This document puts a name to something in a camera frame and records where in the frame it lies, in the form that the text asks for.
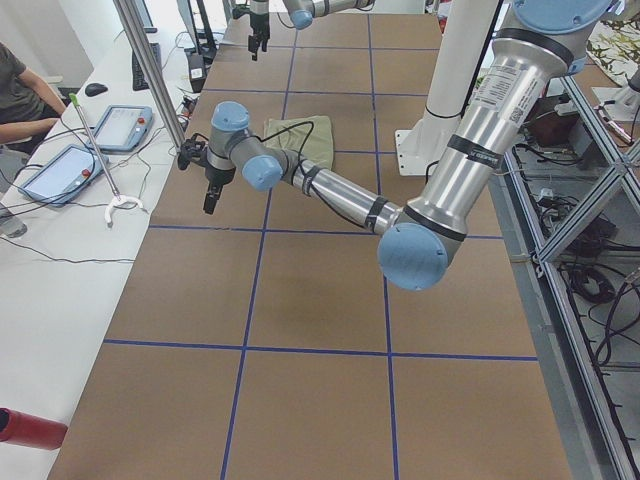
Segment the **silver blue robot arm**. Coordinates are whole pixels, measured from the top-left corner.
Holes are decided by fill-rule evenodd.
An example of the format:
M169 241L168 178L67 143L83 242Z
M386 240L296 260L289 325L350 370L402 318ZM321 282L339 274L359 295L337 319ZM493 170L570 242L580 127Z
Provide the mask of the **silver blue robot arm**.
M258 60L258 52L266 52L271 37L270 9L268 1L244 1L237 4L231 1L231 16L234 20L249 16L251 33L248 35L247 49L253 61ZM283 2L290 23L286 27L303 30L316 18L329 14L356 9L366 11L375 5L374 0L290 0Z
M426 176L404 206L317 165L301 148L269 146L234 101L215 107L208 141L186 144L178 166L204 169L207 213L236 175L259 191L288 183L378 234L378 263L391 283L427 289L465 240L471 209L544 88L578 73L596 24L625 8L623 1L453 2L423 117L397 141L400 169Z

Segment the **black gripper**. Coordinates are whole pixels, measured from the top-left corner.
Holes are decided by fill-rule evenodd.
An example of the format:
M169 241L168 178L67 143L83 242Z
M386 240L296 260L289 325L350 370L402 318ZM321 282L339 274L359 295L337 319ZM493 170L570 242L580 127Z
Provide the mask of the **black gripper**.
M177 166L179 170L184 171L191 164L198 165L205 171L208 190L204 198L203 211L212 214L223 188L233 181L236 167L228 158L216 154L207 142L187 139L180 147Z
M251 59L258 59L259 43L262 52L267 52L268 40L270 39L269 24L269 4L268 3L245 3L237 4L232 8L232 16L239 19L248 14L252 35L249 38L249 51Z

